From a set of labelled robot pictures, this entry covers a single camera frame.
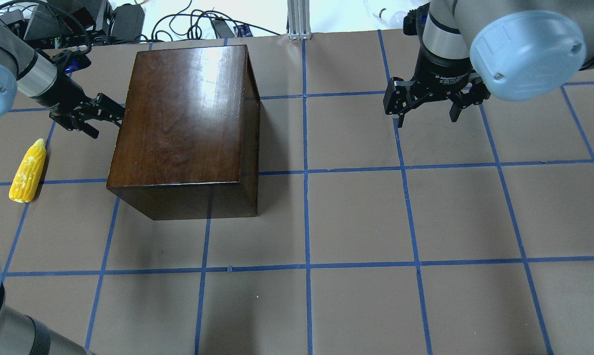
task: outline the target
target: metal bracket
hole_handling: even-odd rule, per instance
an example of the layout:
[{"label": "metal bracket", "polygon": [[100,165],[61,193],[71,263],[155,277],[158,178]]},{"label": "metal bracket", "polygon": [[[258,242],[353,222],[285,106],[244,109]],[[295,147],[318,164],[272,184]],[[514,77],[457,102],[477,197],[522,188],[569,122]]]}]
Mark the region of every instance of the metal bracket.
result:
[{"label": "metal bracket", "polygon": [[288,0],[288,38],[310,39],[310,0]]}]

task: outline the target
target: yellow corn cob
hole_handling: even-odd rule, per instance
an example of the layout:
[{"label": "yellow corn cob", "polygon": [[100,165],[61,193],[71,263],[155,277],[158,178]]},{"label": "yellow corn cob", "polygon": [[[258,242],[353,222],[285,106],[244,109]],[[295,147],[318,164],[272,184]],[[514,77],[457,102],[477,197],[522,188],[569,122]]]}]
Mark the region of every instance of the yellow corn cob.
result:
[{"label": "yellow corn cob", "polygon": [[37,140],[23,157],[10,188],[10,200],[22,204],[31,202],[38,188],[38,180],[45,163],[45,140]]}]

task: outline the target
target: wooden box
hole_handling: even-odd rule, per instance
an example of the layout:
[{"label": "wooden box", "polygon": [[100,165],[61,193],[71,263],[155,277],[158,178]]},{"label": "wooden box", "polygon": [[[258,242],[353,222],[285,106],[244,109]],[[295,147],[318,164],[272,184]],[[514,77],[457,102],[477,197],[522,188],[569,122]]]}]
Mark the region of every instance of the wooden box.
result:
[{"label": "wooden box", "polygon": [[258,150],[245,45],[139,52],[106,188],[152,220],[256,216]]}]

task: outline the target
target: box top surface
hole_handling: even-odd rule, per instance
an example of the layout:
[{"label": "box top surface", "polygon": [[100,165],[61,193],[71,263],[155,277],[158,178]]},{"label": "box top surface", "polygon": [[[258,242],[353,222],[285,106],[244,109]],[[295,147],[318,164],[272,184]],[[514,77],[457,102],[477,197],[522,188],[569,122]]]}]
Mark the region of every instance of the box top surface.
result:
[{"label": "box top surface", "polygon": [[109,188],[240,180],[245,46],[137,53]]}]

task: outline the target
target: toy corn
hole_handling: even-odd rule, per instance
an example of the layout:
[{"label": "toy corn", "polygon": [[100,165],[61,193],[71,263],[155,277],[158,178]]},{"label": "toy corn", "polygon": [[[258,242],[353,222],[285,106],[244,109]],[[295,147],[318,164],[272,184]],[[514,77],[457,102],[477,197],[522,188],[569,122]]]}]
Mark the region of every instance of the toy corn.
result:
[{"label": "toy corn", "polygon": [[39,139],[27,150],[25,157],[23,157],[10,187],[10,200],[24,204],[34,199],[45,157],[45,140]]}]

